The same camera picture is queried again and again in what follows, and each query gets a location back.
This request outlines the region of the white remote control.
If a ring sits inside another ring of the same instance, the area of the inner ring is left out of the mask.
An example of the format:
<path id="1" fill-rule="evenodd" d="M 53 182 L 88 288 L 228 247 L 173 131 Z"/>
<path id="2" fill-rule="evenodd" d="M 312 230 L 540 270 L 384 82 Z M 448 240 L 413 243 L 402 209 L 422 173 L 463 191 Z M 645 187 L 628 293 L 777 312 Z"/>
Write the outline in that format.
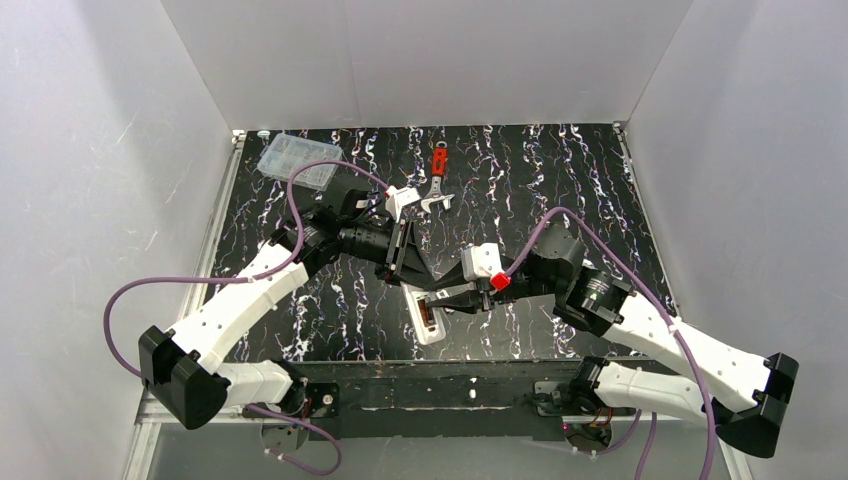
<path id="1" fill-rule="evenodd" d="M 418 343 L 430 345 L 444 340 L 445 313 L 442 309 L 428 306 L 430 301 L 436 299 L 435 294 L 406 283 L 401 284 L 401 289 Z"/>

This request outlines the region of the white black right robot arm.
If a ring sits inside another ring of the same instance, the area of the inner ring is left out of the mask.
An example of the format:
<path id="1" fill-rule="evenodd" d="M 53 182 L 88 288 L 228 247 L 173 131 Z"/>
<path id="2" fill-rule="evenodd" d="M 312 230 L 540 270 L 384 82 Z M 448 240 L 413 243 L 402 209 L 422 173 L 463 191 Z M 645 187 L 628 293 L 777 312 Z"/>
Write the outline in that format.
<path id="1" fill-rule="evenodd" d="M 464 313 L 551 295 L 554 314 L 574 329 L 626 345 L 671 369 L 639 371 L 611 360 L 583 361 L 566 396 L 581 407 L 634 408 L 705 426 L 730 446 L 754 457 L 776 452 L 799 363 L 778 352 L 768 357 L 727 345 L 662 309 L 630 284 L 595 269 L 586 247 L 561 224 L 530 241 L 522 260 L 497 244 L 471 246 L 428 290 L 460 285 L 466 291 L 431 301 Z"/>

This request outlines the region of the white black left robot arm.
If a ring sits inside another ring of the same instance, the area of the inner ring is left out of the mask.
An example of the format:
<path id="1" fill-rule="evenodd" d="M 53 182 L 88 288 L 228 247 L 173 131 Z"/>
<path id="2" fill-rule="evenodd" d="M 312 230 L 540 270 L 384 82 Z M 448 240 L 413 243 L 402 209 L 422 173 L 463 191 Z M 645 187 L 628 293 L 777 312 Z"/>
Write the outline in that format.
<path id="1" fill-rule="evenodd" d="M 339 207 L 316 204 L 275 231 L 242 270 L 246 282 L 222 288 L 168 330 L 149 328 L 139 339 L 142 384 L 188 430 L 220 410 L 251 403 L 283 405 L 306 378 L 284 361 L 228 363 L 226 355 L 267 312 L 341 255 L 375 265 L 378 279 L 401 288 L 419 344 L 446 336 L 445 313 L 432 309 L 434 278 L 414 238 L 407 209 L 420 196 L 390 188 L 388 219 L 372 219 L 367 192 L 351 190 Z"/>

